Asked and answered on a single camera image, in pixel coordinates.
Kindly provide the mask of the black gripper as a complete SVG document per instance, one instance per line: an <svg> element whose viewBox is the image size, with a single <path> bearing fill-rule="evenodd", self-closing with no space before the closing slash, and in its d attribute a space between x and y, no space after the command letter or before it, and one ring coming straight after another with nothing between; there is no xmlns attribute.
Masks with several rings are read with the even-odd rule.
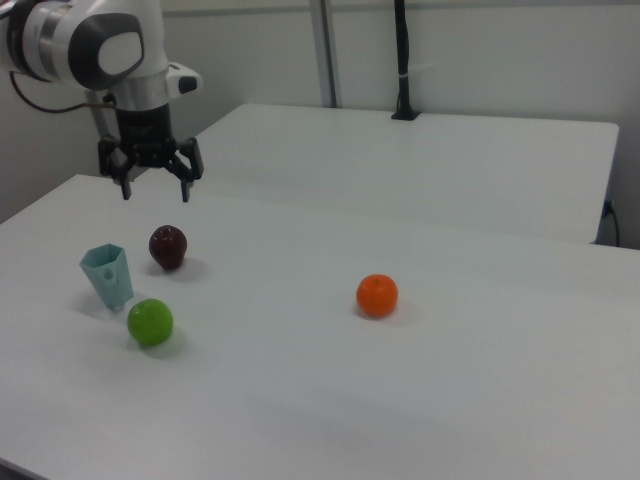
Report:
<svg viewBox="0 0 640 480"><path fill-rule="evenodd" d="M193 184L202 178L204 165L196 138L174 139L169 105L144 111L117 109L116 121L120 140L105 135L98 142L100 174L119 185L123 199L129 200L133 166L166 167L180 180L182 201L187 203ZM118 161L118 149L125 155L124 161Z"/></svg>

